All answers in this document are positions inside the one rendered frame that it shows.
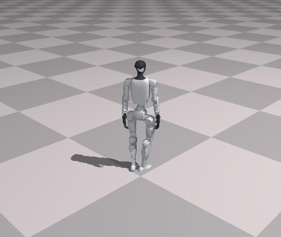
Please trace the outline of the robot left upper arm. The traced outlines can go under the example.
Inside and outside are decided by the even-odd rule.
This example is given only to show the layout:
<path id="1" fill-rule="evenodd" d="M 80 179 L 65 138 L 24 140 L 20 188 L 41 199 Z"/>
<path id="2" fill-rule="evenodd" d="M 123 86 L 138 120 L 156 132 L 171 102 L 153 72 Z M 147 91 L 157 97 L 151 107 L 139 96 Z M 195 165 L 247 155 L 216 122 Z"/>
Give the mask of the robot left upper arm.
<path id="1" fill-rule="evenodd" d="M 130 97 L 129 97 L 130 81 L 131 81 L 131 78 L 128 78 L 123 83 L 124 84 L 123 93 L 124 93 L 124 100 L 125 101 L 128 101 L 130 99 Z"/>

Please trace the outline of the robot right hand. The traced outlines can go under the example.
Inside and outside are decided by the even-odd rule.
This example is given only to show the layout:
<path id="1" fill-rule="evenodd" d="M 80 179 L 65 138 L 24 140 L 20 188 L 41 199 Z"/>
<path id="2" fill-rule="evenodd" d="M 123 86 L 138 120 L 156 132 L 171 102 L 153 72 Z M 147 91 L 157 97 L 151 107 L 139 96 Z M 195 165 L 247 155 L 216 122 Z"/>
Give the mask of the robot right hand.
<path id="1" fill-rule="evenodd" d="M 157 121 L 156 121 L 156 122 L 157 122 L 157 125 L 155 126 L 155 129 L 158 129 L 158 128 L 159 128 L 159 125 L 160 125 L 160 115 L 157 114 L 156 116 L 157 116 L 157 117 L 156 117 L 156 119 L 157 119 Z M 156 123 L 156 122 L 155 122 L 155 123 Z"/>

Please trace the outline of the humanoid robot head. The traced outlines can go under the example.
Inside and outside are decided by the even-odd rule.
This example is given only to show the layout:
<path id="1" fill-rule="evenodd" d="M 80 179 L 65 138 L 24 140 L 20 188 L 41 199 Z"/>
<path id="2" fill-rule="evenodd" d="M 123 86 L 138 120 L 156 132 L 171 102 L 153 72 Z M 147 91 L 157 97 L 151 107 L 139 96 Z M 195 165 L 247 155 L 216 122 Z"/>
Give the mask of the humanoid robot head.
<path id="1" fill-rule="evenodd" d="M 135 63 L 135 68 L 136 68 L 136 70 L 137 70 L 137 77 L 135 77 L 135 79 L 136 80 L 144 80 L 145 79 L 145 77 L 143 77 L 143 73 L 144 73 L 144 71 L 145 71 L 145 69 L 146 69 L 146 63 L 144 62 L 144 61 L 142 61 L 142 60 L 138 60 L 136 63 Z M 142 68 L 144 68 L 144 71 L 143 72 L 140 72 L 140 71 L 138 71 L 138 69 L 142 69 Z"/>

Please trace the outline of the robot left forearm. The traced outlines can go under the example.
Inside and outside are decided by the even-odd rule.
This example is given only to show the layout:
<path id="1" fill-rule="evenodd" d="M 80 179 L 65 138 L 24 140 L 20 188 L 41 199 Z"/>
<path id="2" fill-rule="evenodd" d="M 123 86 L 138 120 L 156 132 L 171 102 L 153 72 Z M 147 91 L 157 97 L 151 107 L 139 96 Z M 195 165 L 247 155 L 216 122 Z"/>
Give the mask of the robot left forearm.
<path id="1" fill-rule="evenodd" d="M 127 115 L 127 108 L 128 108 L 128 102 L 124 100 L 124 95 L 122 96 L 122 116 L 124 113 Z"/>

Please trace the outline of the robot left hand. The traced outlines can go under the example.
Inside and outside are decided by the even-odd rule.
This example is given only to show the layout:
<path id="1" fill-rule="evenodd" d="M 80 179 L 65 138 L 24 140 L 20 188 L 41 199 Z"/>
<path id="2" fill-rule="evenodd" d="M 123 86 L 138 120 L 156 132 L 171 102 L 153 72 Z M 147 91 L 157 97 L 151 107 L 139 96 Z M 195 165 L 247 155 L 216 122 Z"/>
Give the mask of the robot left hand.
<path id="1" fill-rule="evenodd" d="M 129 129 L 129 128 L 126 126 L 126 120 L 125 120 L 125 119 L 127 118 L 126 113 L 123 114 L 122 118 L 123 118 L 123 124 L 124 124 L 125 128 L 126 128 L 126 129 Z"/>

